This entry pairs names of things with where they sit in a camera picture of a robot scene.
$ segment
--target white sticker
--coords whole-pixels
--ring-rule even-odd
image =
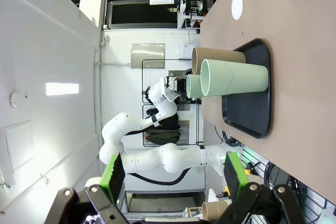
[[[232,0],[231,13],[234,20],[239,20],[243,12],[243,0]]]

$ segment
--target tabletop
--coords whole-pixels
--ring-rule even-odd
[[[255,38],[271,54],[272,120],[264,139],[228,126],[221,97],[202,99],[207,121],[336,203],[336,1],[217,0],[201,24],[203,47],[233,50]]]

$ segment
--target light green cup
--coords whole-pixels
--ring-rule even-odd
[[[203,97],[201,88],[201,76],[198,74],[187,75],[187,97],[201,98]]]
[[[204,96],[265,91],[268,70],[264,66],[222,60],[202,62],[201,88]]]

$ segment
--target tray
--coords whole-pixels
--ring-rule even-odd
[[[271,62],[269,50],[262,39],[254,39],[234,51],[243,52],[246,63],[268,69],[268,88],[263,92],[222,96],[224,122],[255,138],[266,135],[271,121]]]

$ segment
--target screw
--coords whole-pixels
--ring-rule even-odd
[[[258,187],[256,185],[250,185],[250,190],[255,191],[257,189],[258,189]]]
[[[281,194],[283,194],[283,193],[285,192],[285,188],[282,187],[282,186],[279,187],[279,188],[278,188],[278,192],[281,193]]]

